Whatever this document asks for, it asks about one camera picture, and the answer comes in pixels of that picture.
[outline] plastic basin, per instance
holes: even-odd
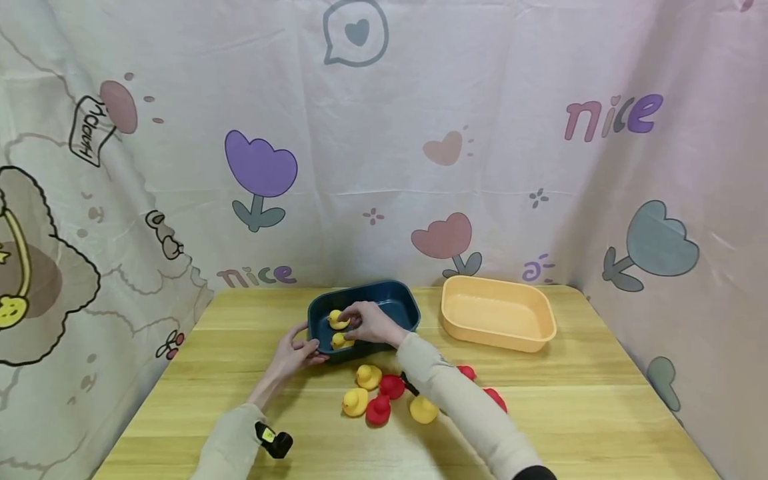
[[[350,360],[361,359],[372,353],[392,349],[384,343],[368,343],[357,340],[353,346],[345,349],[334,350],[331,348],[331,337],[339,331],[334,330],[328,324],[328,314],[331,310],[344,310],[355,302],[375,302],[379,307],[392,317],[395,322],[408,331],[415,331],[421,320],[421,313],[411,290],[402,282],[386,280],[370,283],[368,285],[355,286],[344,290],[336,290],[318,296],[310,303],[307,309],[309,339],[318,339],[320,346],[318,351],[326,354],[328,363],[341,363]]]
[[[521,283],[452,276],[442,288],[441,324],[452,337],[533,353],[558,332],[549,300]]]

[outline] wood grain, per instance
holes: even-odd
[[[439,288],[414,290],[419,334],[478,383],[505,399],[518,427],[564,480],[696,480],[718,476],[577,291],[543,286],[558,335],[540,353],[464,343],[438,325]],[[95,480],[184,480],[218,416],[239,405],[266,368],[275,342],[328,290],[226,290],[214,299]],[[392,353],[367,359],[396,369]],[[294,446],[275,461],[261,452],[250,479],[432,480],[491,478],[441,416],[418,425],[409,394],[389,424],[343,418],[340,401],[362,362],[300,374],[267,415]]]

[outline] black device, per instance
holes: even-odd
[[[256,422],[256,438],[272,458],[286,458],[293,446],[293,437],[285,432],[275,433],[266,423]]]
[[[414,396],[419,396],[419,391],[416,389],[411,382],[408,381],[408,377],[406,376],[406,373],[403,372],[400,374],[400,379],[402,379],[402,382],[406,384],[406,388],[409,392],[411,392]]]

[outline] dark blue basin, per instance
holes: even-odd
[[[421,320],[421,313],[411,290],[402,282],[385,280],[363,286],[355,286],[344,290],[324,293],[310,303],[307,310],[309,329],[307,337],[318,339],[318,351],[329,356],[328,363],[341,363],[361,359],[372,353],[392,349],[383,343],[368,343],[357,340],[351,347],[339,350],[331,348],[331,337],[337,330],[328,324],[328,314],[331,310],[344,310],[355,302],[375,302],[384,313],[408,331],[415,331]]]

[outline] person's right hand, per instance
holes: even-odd
[[[354,327],[354,330],[344,336],[347,340],[388,343],[399,348],[408,335],[408,330],[395,323],[374,302],[355,302],[346,307],[339,315],[339,321],[344,322],[347,319]]]

